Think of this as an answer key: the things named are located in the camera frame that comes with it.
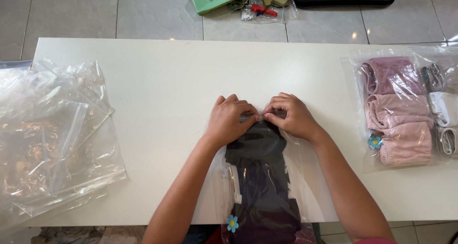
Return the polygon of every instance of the hand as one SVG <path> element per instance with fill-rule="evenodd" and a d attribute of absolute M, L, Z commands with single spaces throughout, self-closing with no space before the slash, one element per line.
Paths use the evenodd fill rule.
<path fill-rule="evenodd" d="M 240 123 L 240 115 L 243 112 L 253 115 Z M 219 149 L 245 134 L 258 119 L 259 114 L 255 107 L 247 101 L 239 101 L 237 95 L 231 95 L 227 99 L 220 96 L 213 107 L 203 137 Z"/>
<path fill-rule="evenodd" d="M 279 118 L 272 112 L 286 111 L 285 119 Z M 307 106 L 295 95 L 279 93 L 272 97 L 269 105 L 262 113 L 265 120 L 278 126 L 297 138 L 303 138 L 311 144 L 317 142 L 326 131 L 315 121 Z"/>

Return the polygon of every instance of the white table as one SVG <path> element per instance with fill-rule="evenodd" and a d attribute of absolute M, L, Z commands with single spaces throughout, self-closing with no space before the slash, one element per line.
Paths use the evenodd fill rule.
<path fill-rule="evenodd" d="M 147 224 L 202 135 L 216 98 L 236 93 L 262 110 L 280 91 L 306 102 L 389 221 L 458 219 L 456 163 L 362 173 L 365 151 L 345 81 L 353 75 L 343 72 L 340 60 L 352 48 L 377 46 L 40 38 L 35 60 L 99 61 L 128 179 L 108 186 L 109 196 L 25 225 Z M 316 156 L 305 149 L 309 219 L 337 221 Z M 210 174 L 192 223 L 216 223 Z"/>

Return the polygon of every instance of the pink underwear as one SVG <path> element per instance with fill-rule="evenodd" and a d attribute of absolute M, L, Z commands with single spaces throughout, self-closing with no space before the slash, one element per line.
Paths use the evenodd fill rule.
<path fill-rule="evenodd" d="M 370 95 L 423 95 L 424 89 L 408 57 L 373 58 L 363 63 L 364 85 Z"/>
<path fill-rule="evenodd" d="M 434 124 L 424 95 L 371 95 L 365 113 L 367 127 L 375 130 L 410 122 L 427 122 L 429 128 Z"/>
<path fill-rule="evenodd" d="M 380 147 L 381 162 L 387 166 L 425 164 L 434 157 L 432 140 L 427 122 L 400 124 L 383 129 Z"/>

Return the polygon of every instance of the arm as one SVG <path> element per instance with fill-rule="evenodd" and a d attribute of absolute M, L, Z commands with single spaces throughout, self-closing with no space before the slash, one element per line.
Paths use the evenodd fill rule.
<path fill-rule="evenodd" d="M 287 111 L 286 118 L 278 118 L 273 110 Z M 272 98 L 263 114 L 265 120 L 310 142 L 318 156 L 337 216 L 353 243 L 368 238 L 394 240 L 377 203 L 301 100 L 294 95 L 280 93 Z"/>
<path fill-rule="evenodd" d="M 254 115 L 240 123 L 243 112 Z M 258 119 L 256 109 L 247 101 L 239 101 L 236 95 L 218 98 L 207 131 L 154 212 L 142 244 L 180 244 L 183 241 L 216 152 L 243 135 Z"/>

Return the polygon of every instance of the pink sleeve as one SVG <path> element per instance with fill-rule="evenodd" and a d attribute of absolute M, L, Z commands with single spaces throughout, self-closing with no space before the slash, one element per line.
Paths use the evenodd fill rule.
<path fill-rule="evenodd" d="M 397 242 L 391 239 L 372 238 L 362 239 L 355 244 L 397 244 Z"/>

